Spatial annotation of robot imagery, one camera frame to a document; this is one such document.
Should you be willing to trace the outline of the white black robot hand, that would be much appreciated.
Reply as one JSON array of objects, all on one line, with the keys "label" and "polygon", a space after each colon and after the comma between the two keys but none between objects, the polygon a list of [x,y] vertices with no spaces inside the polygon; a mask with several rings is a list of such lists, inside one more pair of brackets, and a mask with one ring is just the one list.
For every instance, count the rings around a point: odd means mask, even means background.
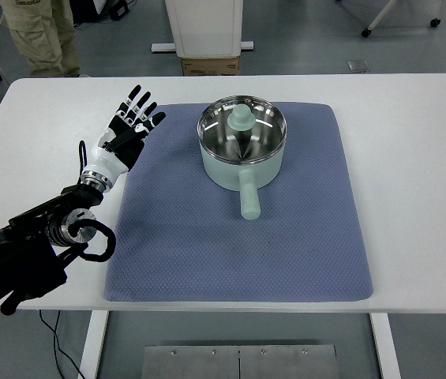
[{"label": "white black robot hand", "polygon": [[129,172],[144,148],[147,136],[165,119],[155,112],[157,103],[150,102],[150,92],[135,86],[121,102],[102,136],[92,147],[89,161],[82,169],[80,183],[110,191],[120,175]]}]

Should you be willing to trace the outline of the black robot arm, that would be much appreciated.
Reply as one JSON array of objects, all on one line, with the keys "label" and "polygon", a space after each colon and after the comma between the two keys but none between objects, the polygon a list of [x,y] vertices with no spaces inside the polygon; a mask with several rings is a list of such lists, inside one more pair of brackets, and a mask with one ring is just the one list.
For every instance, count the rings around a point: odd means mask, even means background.
[{"label": "black robot arm", "polygon": [[19,304],[40,298],[67,281],[66,267],[87,254],[98,227],[89,215],[103,200],[88,184],[66,187],[62,193],[9,220],[0,229],[0,307],[13,314]]}]

